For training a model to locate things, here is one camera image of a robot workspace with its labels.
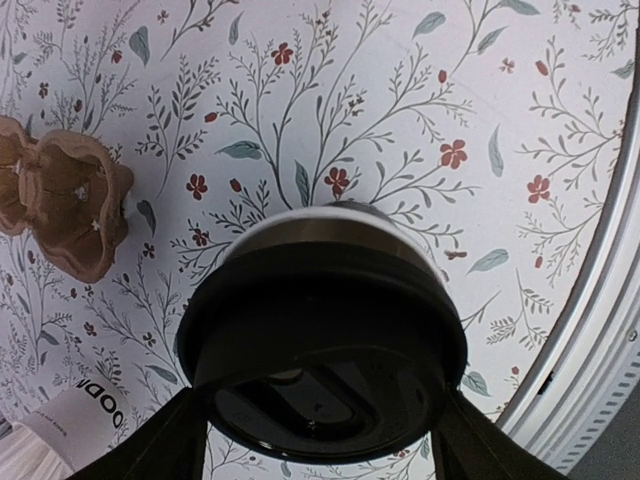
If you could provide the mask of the black white paper cup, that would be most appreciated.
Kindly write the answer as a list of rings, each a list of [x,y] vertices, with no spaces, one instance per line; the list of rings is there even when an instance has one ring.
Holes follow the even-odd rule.
[[[341,201],[283,212],[249,227],[226,250],[225,262],[252,251],[287,244],[332,242],[364,247],[404,260],[445,287],[448,277],[425,247],[369,204]]]

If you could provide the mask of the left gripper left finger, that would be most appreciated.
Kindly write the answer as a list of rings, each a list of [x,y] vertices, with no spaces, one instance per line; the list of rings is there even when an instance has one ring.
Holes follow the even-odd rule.
[[[76,480],[200,479],[207,420],[184,388],[125,442],[74,474]]]

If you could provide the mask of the black plastic cup lid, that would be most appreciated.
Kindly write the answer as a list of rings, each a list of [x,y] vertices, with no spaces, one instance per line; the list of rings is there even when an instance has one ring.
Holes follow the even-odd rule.
[[[273,247],[193,293],[177,354],[207,420],[261,454],[357,463],[431,431],[467,342],[435,277],[356,247]]]

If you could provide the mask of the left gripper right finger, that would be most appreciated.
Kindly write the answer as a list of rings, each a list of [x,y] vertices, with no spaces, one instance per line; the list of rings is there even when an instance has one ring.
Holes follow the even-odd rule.
[[[460,391],[437,390],[432,451],[437,479],[563,479],[519,446]]]

